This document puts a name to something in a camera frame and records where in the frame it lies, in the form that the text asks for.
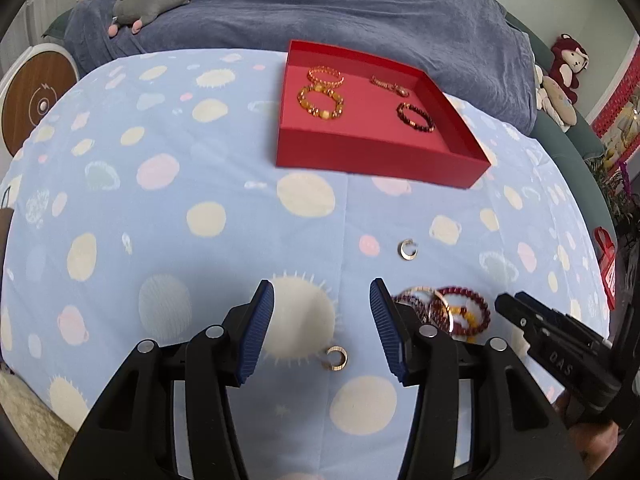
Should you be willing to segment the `person's hand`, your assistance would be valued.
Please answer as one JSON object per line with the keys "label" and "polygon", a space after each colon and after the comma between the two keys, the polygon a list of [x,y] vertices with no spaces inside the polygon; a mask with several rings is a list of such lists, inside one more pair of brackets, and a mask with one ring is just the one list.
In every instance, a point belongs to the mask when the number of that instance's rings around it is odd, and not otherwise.
{"label": "person's hand", "polygon": [[578,424],[568,432],[582,456],[582,462],[589,477],[611,455],[618,442],[618,426],[615,422],[605,425]]}

